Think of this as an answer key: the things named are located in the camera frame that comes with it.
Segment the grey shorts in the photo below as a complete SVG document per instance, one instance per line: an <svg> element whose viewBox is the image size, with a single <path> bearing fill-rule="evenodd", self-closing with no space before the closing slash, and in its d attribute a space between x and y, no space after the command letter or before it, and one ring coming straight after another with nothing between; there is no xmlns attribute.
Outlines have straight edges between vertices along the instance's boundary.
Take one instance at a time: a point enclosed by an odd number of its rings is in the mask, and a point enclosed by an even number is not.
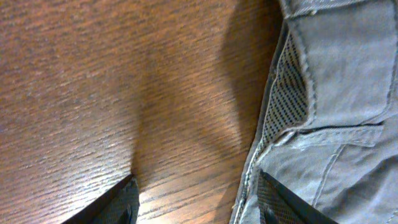
<svg viewBox="0 0 398 224"><path fill-rule="evenodd" d="M397 1L281 1L231 223L268 173L337 223L397 222Z"/></svg>

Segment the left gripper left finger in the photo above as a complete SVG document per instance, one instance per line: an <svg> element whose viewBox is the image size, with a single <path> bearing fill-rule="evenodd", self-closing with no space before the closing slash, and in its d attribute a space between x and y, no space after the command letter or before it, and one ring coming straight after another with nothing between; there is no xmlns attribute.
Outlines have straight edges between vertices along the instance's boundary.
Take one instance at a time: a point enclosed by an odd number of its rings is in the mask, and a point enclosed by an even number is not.
<svg viewBox="0 0 398 224"><path fill-rule="evenodd" d="M129 174L64 224L136 224L139 207L137 180Z"/></svg>

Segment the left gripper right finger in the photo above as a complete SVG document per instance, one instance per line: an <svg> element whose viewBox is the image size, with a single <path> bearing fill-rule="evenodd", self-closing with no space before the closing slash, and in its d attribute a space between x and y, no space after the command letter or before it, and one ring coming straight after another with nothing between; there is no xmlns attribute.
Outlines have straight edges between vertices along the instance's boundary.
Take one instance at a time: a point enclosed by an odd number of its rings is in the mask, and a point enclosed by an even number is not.
<svg viewBox="0 0 398 224"><path fill-rule="evenodd" d="M337 224L266 172L259 173L257 198L265 224Z"/></svg>

